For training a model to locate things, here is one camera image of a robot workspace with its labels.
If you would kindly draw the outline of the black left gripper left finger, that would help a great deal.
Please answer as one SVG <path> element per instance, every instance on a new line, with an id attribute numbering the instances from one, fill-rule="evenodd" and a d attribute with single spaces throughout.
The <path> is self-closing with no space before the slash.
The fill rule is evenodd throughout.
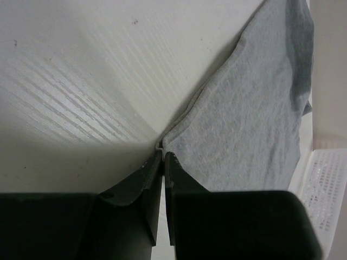
<path id="1" fill-rule="evenodd" d="M 1 194 L 1 259 L 150 259 L 162 154 L 96 193 Z"/>

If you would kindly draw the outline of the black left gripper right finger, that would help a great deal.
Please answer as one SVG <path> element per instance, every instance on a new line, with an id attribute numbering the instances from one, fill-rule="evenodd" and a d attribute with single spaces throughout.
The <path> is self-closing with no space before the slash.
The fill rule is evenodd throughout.
<path id="1" fill-rule="evenodd" d="M 289 191 L 210 192 L 164 161 L 166 216 L 176 259 L 322 259 L 299 198 Z"/>

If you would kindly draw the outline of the grey tank top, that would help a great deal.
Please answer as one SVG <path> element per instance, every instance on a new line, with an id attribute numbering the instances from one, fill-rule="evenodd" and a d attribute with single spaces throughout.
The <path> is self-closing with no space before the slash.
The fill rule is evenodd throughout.
<path id="1" fill-rule="evenodd" d="M 209 191 L 288 189 L 309 109 L 313 38 L 305 1 L 264 1 L 158 148 Z"/>

